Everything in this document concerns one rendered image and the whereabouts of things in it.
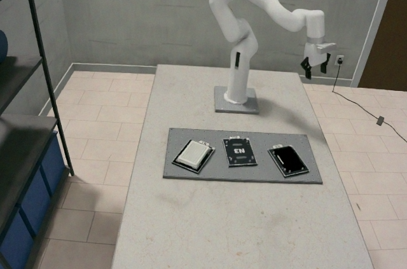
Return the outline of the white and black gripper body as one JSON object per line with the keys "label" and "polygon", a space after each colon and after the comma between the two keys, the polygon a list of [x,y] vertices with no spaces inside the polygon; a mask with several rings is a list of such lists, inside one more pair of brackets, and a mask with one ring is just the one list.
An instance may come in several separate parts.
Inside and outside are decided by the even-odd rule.
{"label": "white and black gripper body", "polygon": [[308,42],[305,45],[304,59],[308,57],[308,62],[310,66],[316,66],[318,64],[321,64],[325,62],[327,59],[327,53],[322,55],[318,54],[317,47],[318,46],[310,44]]}

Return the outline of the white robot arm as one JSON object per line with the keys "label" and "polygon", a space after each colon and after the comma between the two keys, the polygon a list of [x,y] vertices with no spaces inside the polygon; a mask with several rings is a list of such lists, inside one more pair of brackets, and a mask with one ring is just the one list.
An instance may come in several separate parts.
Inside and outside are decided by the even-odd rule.
{"label": "white robot arm", "polygon": [[[231,51],[230,77],[228,91],[224,93],[225,101],[230,104],[247,102],[245,94],[249,76],[249,61],[258,50],[258,42],[249,23],[244,18],[235,18],[228,3],[232,0],[209,0],[210,8],[229,42],[236,42]],[[297,9],[293,13],[286,10],[278,0],[249,0],[264,9],[271,19],[283,28],[297,32],[307,27],[307,42],[317,47],[322,55],[336,50],[336,43],[324,41],[324,12],[320,10]]]}

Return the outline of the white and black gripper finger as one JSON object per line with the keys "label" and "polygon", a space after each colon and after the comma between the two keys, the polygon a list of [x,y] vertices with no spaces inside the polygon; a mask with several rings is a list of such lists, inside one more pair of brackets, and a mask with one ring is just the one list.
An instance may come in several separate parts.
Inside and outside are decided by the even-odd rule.
{"label": "white and black gripper finger", "polygon": [[321,72],[324,74],[326,74],[326,66],[328,64],[330,56],[331,56],[331,54],[327,53],[327,60],[321,64]]}
{"label": "white and black gripper finger", "polygon": [[[306,66],[305,66],[305,64],[306,64]],[[310,66],[310,64],[308,62],[308,57],[306,57],[305,60],[300,65],[305,70],[305,77],[307,79],[311,79],[311,71],[310,70],[311,70],[312,66]],[[308,66],[309,66],[309,68],[307,68]]]}

